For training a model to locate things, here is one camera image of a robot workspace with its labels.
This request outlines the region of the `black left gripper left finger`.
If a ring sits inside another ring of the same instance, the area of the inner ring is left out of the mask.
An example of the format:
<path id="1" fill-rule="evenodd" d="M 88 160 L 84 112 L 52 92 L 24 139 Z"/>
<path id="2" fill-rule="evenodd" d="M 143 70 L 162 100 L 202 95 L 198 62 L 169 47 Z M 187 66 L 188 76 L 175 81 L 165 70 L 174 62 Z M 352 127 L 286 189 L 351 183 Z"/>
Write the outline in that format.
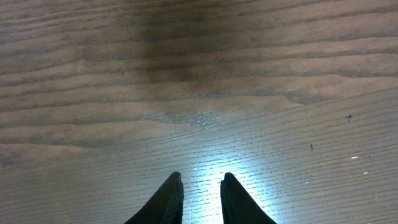
<path id="1" fill-rule="evenodd" d="M 181 174 L 173 172 L 146 204 L 125 224 L 181 224 L 183 201 Z"/>

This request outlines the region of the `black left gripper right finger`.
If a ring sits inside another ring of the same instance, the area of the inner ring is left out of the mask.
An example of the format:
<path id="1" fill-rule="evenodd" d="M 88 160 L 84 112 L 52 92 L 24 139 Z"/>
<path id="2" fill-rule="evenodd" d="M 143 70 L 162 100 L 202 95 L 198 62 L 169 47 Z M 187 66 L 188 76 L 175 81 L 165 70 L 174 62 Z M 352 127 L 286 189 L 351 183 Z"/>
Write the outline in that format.
<path id="1" fill-rule="evenodd" d="M 230 172 L 220 183 L 220 197 L 224 224 L 276 224 Z"/>

